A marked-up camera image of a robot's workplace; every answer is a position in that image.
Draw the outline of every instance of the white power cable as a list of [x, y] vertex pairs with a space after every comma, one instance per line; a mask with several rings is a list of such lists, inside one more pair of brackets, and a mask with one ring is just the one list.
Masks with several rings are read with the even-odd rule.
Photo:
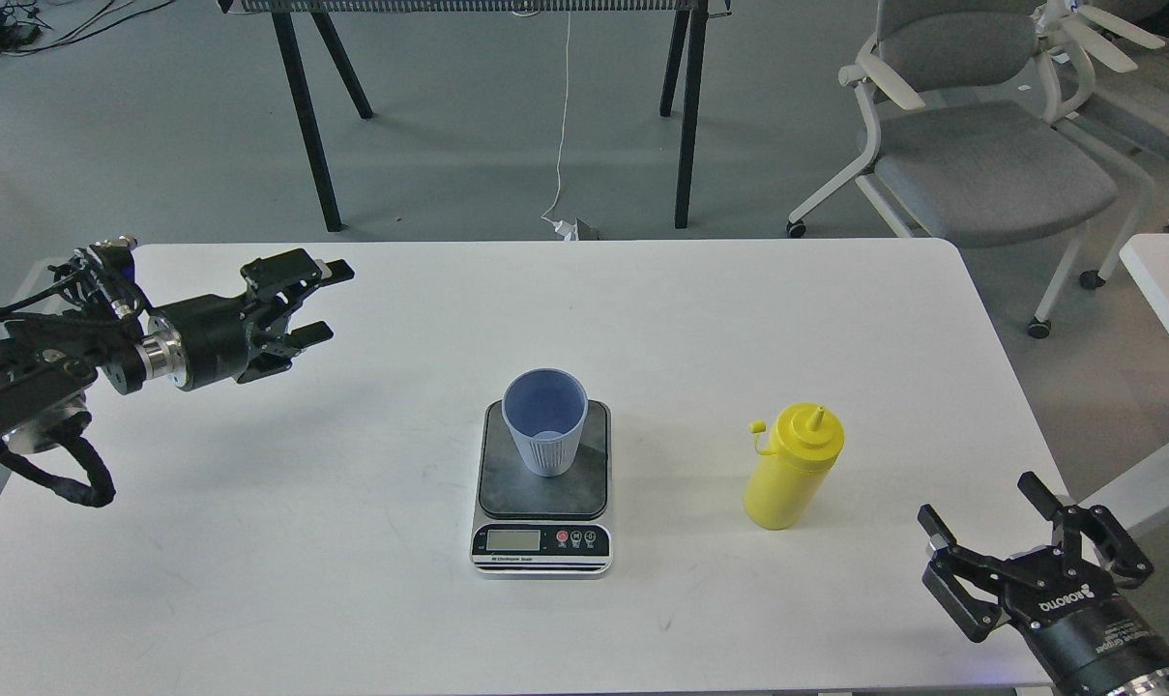
[[558, 199], [562, 197], [562, 145], [567, 142], [567, 104], [572, 97], [572, 13], [567, 13], [567, 44], [562, 49], [565, 63], [567, 66], [567, 87], [562, 94], [562, 130], [559, 132], [558, 161], [554, 164], [554, 173], [558, 178], [558, 188], [554, 191], [554, 202], [549, 204], [545, 213], [540, 213], [540, 219], [554, 226], [554, 232], [561, 235], [563, 242], [572, 242], [579, 239], [579, 229], [575, 225], [566, 223], [562, 220], [549, 220], [549, 213], [558, 207]]

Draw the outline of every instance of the chair armrest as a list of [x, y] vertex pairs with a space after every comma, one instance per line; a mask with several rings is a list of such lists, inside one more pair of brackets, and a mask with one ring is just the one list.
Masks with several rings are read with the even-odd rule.
[[865, 76], [872, 80], [872, 83], [902, 110], [919, 111], [928, 106], [920, 94], [901, 75], [898, 75], [893, 67], [878, 58], [874, 53], [859, 53], [858, 57], [855, 58], [855, 66], [842, 68], [837, 74], [837, 80], [842, 84], [853, 84]]
[[1125, 36], [1125, 39], [1128, 39], [1143, 48], [1158, 49], [1164, 47], [1164, 40], [1160, 36], [1150, 34], [1149, 30], [1144, 30], [1143, 28], [1133, 26], [1133, 23], [1125, 21], [1115, 14], [1106, 13], [1104, 9], [1097, 8], [1095, 5], [1082, 5], [1078, 9], [1078, 13], [1094, 22], [1098, 27], [1106, 28], [1115, 35]]
[[[1088, 56], [1093, 56], [1097, 61], [1105, 63], [1109, 70], [1118, 71], [1118, 74], [1128, 74], [1128, 71], [1139, 69], [1137, 63], [1133, 62], [1133, 58], [1129, 58], [1113, 42], [1079, 20], [1073, 18], [1061, 20], [1060, 30], [1065, 32], [1067, 40], [1073, 41], [1079, 48], [1087, 51]], [[1060, 41], [1056, 40], [1056, 36], [1050, 36], [1049, 39], [1053, 40], [1053, 44], [1061, 44]]]

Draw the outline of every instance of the black table leg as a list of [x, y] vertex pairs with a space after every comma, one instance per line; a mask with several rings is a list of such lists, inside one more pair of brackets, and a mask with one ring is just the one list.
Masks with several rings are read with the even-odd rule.
[[344, 44], [339, 40], [339, 32], [336, 32], [336, 25], [331, 21], [331, 14], [313, 14], [313, 23], [318, 25], [321, 42], [327, 44], [331, 60], [336, 62], [336, 69], [339, 70], [339, 76], [344, 80], [344, 87], [348, 88], [348, 94], [355, 105], [355, 112], [362, 119], [373, 118], [373, 109], [368, 106], [368, 98], [365, 97], [365, 91], [360, 88], [360, 81], [355, 78], [355, 70], [351, 67], [348, 54], [344, 50]]
[[305, 80], [305, 66], [300, 63], [300, 48], [296, 43], [292, 16], [288, 13], [271, 13], [271, 19], [275, 21], [278, 49], [283, 54], [283, 69], [288, 71], [288, 87], [292, 89], [300, 136], [305, 138], [305, 152], [310, 154], [310, 168], [313, 171], [313, 185], [318, 188], [321, 216], [327, 221], [328, 230], [339, 232], [344, 228], [339, 219], [339, 204], [336, 202], [336, 189], [331, 185], [327, 156], [321, 150], [321, 133], [318, 132], [318, 118], [313, 115], [310, 83]]
[[700, 111], [700, 74], [704, 70], [704, 27], [708, 22], [708, 0], [699, 0], [691, 11], [686, 43], [686, 84], [683, 88], [683, 140], [678, 150], [678, 192], [675, 195], [675, 229], [686, 228], [691, 206], [691, 165], [696, 163], [696, 123]]
[[665, 58], [665, 81], [663, 83], [663, 105], [660, 115], [669, 118], [669, 111], [675, 101], [675, 87], [678, 84], [678, 66], [683, 62], [683, 42], [686, 39], [686, 19], [691, 14], [690, 9], [677, 9], [675, 13], [675, 29], [669, 35], [669, 58]]

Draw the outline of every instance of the yellow squeeze bottle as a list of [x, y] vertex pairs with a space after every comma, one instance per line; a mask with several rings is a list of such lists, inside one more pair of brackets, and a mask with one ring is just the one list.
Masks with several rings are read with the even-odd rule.
[[769, 449], [760, 448], [765, 422], [753, 422], [750, 430], [760, 463], [747, 481], [743, 509], [765, 529], [787, 529], [800, 519], [837, 462], [845, 441], [842, 422], [822, 405], [796, 404], [777, 415]]

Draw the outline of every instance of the chair seat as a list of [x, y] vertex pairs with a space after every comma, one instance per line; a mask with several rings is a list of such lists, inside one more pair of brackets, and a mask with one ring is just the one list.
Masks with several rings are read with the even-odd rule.
[[1057, 234], [1118, 194], [1082, 150], [1012, 102], [881, 122], [876, 174], [929, 234], [960, 247]]
[[[1119, 48], [1139, 63], [1139, 69], [1115, 74], [1097, 66], [1095, 94], [1079, 113], [1169, 161], [1169, 42], [1160, 51], [1127, 41], [1119, 42]], [[1075, 87], [1073, 68], [1063, 68], [1060, 76], [1071, 89]]]

